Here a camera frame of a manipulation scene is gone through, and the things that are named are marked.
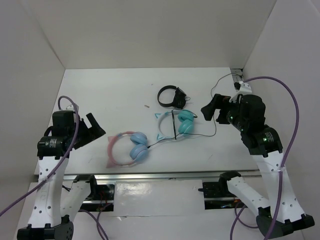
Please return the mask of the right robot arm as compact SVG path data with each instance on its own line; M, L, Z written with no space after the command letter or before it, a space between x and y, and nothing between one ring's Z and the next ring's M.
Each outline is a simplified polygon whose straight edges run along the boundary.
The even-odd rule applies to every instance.
M277 131L265 124L266 106L253 94L240 94L236 100L216 93L201 109L205 120L219 110L217 122L231 124L240 132L243 144L258 166L267 197L250 187L236 171L220 175L218 190L223 196L238 197L255 216L260 232L267 239L289 235L315 225L314 218L301 208L282 161L283 146Z

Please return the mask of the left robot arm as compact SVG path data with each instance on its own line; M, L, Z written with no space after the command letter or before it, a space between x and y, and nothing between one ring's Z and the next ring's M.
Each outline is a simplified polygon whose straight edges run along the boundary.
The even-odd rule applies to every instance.
M53 113L53 125L37 144L38 186L27 226L17 231L19 240L70 240L74 219L85 199L97 197L99 187L94 175L78 175L62 199L63 181L70 152L105 135L91 113L86 115L91 126L73 110Z

